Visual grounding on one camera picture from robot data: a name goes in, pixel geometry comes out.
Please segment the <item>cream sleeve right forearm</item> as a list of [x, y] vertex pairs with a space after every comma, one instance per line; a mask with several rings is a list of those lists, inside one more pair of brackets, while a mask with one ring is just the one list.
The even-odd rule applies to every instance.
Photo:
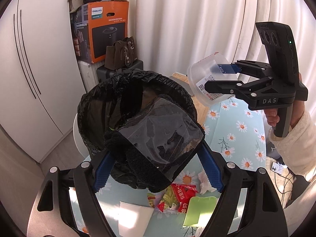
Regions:
[[308, 111], [294, 128], [289, 129], [286, 137], [276, 137], [270, 129], [269, 139], [294, 174], [303, 176], [308, 182], [315, 179], [315, 124]]

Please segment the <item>person right hand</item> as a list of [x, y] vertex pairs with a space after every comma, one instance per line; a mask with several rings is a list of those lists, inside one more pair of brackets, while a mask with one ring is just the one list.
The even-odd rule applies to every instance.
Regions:
[[[305, 102], [304, 101], [294, 101], [292, 108], [292, 115], [290, 126], [294, 128], [296, 124], [300, 121], [301, 117], [305, 112]], [[267, 119], [267, 123], [270, 126], [275, 127], [276, 124], [280, 121], [280, 117], [277, 114], [277, 109], [265, 109], [264, 114]]]

